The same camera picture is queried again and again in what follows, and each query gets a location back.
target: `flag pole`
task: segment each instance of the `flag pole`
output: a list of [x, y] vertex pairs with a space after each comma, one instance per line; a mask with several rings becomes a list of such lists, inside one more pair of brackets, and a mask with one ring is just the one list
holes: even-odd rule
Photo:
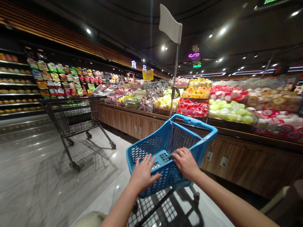
[[173, 88], [172, 88], [172, 93], [171, 93], [171, 104], [170, 104], [170, 115], [169, 115], [170, 118], [171, 118], [171, 114], [172, 114], [172, 111], [173, 111], [173, 100], [174, 100], [174, 97], [175, 97], [174, 86], [175, 86], [176, 77], [177, 77], [179, 49], [180, 49], [180, 43], [178, 43], [178, 46], [177, 46], [177, 56], [176, 56], [176, 64], [175, 64], [175, 72], [174, 72], [174, 83], [173, 83]]

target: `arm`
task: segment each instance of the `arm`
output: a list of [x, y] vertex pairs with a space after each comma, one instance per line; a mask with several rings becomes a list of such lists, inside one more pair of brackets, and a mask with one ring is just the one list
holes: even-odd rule
[[198, 185], [198, 187], [217, 204], [235, 226], [278, 226], [249, 203], [201, 172], [190, 150], [187, 148], [180, 148], [176, 150], [176, 153], [173, 153], [172, 157], [182, 174]]
[[118, 201], [100, 227], [126, 226], [140, 192], [147, 189], [161, 177], [161, 174], [156, 174], [151, 177], [151, 169], [154, 165], [155, 158], [156, 157], [153, 157], [150, 162], [151, 154], [146, 155], [140, 165], [139, 158], [137, 159], [135, 169], [130, 177], [128, 185], [123, 190]]

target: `shopping cart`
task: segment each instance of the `shopping cart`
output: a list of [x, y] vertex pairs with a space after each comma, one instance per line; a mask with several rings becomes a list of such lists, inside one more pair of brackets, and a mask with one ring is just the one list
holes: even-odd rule
[[[209, 130], [210, 133], [202, 138], [182, 125], [174, 122], [176, 118], [183, 119], [183, 121], [189, 125], [205, 128]], [[195, 200], [199, 201], [199, 194], [194, 190], [193, 182], [189, 181], [181, 174], [176, 164], [171, 159], [170, 154], [178, 148], [186, 147], [191, 151], [195, 161], [198, 166], [200, 166], [206, 148], [214, 140], [217, 133], [218, 130], [215, 127], [207, 125], [202, 121], [181, 114], [175, 114], [156, 132], [145, 139], [138, 141], [126, 150], [128, 168], [131, 174], [135, 168], [137, 158], [142, 160], [146, 154], [151, 154], [151, 158], [153, 158], [153, 156], [156, 157], [154, 166], [151, 169], [151, 176], [157, 173], [162, 175], [158, 181], [140, 193], [139, 197], [141, 199], [151, 196], [167, 187], [172, 187], [164, 198], [140, 222], [138, 222], [136, 226], [141, 226], [165, 202], [165, 200], [179, 188], [189, 186], [194, 193]]]
[[89, 130], [99, 126], [110, 141], [111, 147], [116, 148], [115, 143], [109, 138], [99, 122], [105, 98], [106, 96], [40, 100], [40, 104], [44, 107], [60, 133], [65, 152], [69, 159], [69, 165], [78, 172], [81, 169], [70, 156], [64, 139], [66, 139], [70, 146], [73, 146], [74, 141], [70, 137], [85, 132], [88, 138], [92, 138]]

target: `hand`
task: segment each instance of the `hand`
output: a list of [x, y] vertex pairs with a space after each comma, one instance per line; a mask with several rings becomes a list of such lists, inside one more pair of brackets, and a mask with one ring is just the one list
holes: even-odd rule
[[193, 158], [192, 153], [187, 148], [179, 148], [175, 150], [176, 153], [172, 153], [171, 156], [174, 158], [178, 169], [181, 173], [190, 181], [194, 181], [195, 176], [201, 171]]
[[151, 162], [151, 154], [147, 154], [139, 165], [139, 158], [137, 159], [135, 169], [130, 177], [128, 185], [136, 191], [139, 195], [140, 192], [147, 189], [150, 185], [156, 182], [162, 175], [160, 173], [151, 177], [151, 170], [154, 165], [156, 157], [153, 157]]

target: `cabinet handle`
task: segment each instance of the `cabinet handle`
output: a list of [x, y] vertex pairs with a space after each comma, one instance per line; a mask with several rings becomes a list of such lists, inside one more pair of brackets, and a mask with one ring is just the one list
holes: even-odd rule
[[206, 159], [207, 159], [208, 161], [211, 161], [212, 155], [213, 155], [213, 154], [214, 154], [213, 152], [209, 151], [209, 152], [207, 153]]
[[223, 156], [221, 159], [220, 166], [225, 167], [227, 165], [227, 162], [228, 162], [228, 158]]

